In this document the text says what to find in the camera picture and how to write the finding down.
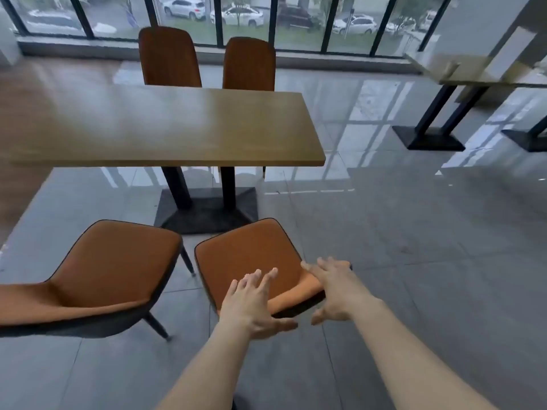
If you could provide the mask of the person's right hand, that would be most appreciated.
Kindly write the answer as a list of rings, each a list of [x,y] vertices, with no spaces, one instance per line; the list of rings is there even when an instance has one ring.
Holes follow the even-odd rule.
[[[321,307],[330,310],[329,320],[364,322],[386,309],[386,304],[372,295],[348,261],[320,257],[316,263],[302,261],[301,266],[323,286],[325,302]]]

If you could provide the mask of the person's left hand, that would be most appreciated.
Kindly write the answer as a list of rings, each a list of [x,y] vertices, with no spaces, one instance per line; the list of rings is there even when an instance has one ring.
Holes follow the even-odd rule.
[[[253,273],[238,280],[235,295],[229,301],[224,297],[219,326],[247,339],[266,339],[278,334],[271,331],[271,319],[274,317],[268,310],[270,284],[277,273],[278,269],[273,268],[265,275],[262,274],[260,288],[256,291],[250,289],[250,276]]]

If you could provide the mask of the person's left forearm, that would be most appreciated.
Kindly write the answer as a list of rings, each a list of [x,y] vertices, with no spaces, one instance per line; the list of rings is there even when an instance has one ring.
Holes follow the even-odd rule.
[[[251,335],[249,317],[221,319],[156,410],[234,410]]]

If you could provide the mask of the person's right forearm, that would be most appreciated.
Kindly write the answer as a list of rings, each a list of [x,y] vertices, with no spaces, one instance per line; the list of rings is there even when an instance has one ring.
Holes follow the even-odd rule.
[[[370,350],[396,410],[498,410],[394,315],[365,295],[351,317]]]

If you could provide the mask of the orange padded chair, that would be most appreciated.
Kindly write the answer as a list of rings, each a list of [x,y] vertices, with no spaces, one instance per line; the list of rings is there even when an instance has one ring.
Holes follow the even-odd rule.
[[[190,34],[168,26],[148,26],[138,34],[145,85],[201,88],[199,63]]]
[[[245,125],[245,151],[256,162],[267,154],[267,125],[274,111],[276,54],[266,41],[248,36],[232,37],[225,48],[222,88],[229,92]]]
[[[0,284],[0,338],[106,338],[144,321],[169,340],[151,309],[179,258],[195,275],[180,234],[96,221],[44,282]]]
[[[232,281],[260,269],[273,268],[268,311],[275,318],[294,318],[325,299],[316,277],[301,267],[302,258],[281,224],[267,218],[217,235],[198,244],[196,263],[211,305],[220,315]]]

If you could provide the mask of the wooden table with black base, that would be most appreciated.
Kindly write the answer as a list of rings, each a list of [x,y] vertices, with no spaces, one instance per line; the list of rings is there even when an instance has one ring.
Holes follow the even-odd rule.
[[[0,146],[12,165],[160,167],[175,211],[161,226],[223,233],[258,219],[236,167],[321,167],[325,153],[295,92],[99,84],[54,87],[10,105]]]

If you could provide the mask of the white sedan car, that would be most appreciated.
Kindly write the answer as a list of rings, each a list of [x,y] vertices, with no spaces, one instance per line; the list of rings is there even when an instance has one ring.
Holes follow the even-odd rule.
[[[224,7],[221,16],[228,26],[263,26],[265,22],[263,12],[248,5]]]

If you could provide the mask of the dark parked car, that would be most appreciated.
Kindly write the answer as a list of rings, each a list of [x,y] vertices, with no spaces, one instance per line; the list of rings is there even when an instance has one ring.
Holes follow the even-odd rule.
[[[307,31],[318,30],[320,20],[300,6],[281,4],[278,6],[276,25],[284,28],[296,27]]]

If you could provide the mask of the white hatchback car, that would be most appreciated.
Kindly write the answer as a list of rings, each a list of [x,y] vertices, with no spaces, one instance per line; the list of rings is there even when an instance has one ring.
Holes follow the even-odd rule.
[[[342,17],[334,20],[334,34],[370,34],[377,30],[378,25],[373,17],[365,14]]]

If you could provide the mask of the white suv car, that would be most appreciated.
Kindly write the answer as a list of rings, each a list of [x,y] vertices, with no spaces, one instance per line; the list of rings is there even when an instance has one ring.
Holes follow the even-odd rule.
[[[203,0],[170,0],[162,3],[162,9],[169,17],[182,17],[192,21],[206,19]]]

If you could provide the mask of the light table with black legs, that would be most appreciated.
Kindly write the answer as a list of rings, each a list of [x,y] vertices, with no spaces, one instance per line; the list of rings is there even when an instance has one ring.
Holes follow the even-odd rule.
[[[465,151],[466,147],[452,132],[491,87],[547,89],[547,76],[518,61],[510,64],[500,76],[495,76],[487,70],[493,60],[489,56],[408,52],[405,57],[415,68],[441,86],[416,127],[392,126],[408,150]],[[430,125],[458,86],[471,87],[470,96],[460,103],[442,127],[431,128]]]

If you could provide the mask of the black window frame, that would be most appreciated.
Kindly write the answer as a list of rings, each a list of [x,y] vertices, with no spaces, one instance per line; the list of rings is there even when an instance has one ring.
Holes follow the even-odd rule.
[[[203,0],[206,19],[169,17],[170,0],[0,0],[0,23],[17,36],[120,41],[137,39],[142,28],[168,26],[187,31],[199,47],[226,47],[235,36],[264,40],[277,51],[402,57],[437,40],[436,28],[458,0]],[[318,30],[276,25],[278,6],[300,6],[320,20]],[[263,26],[228,26],[221,10],[248,5],[264,14]],[[378,28],[370,34],[334,34],[335,19],[365,14]]]

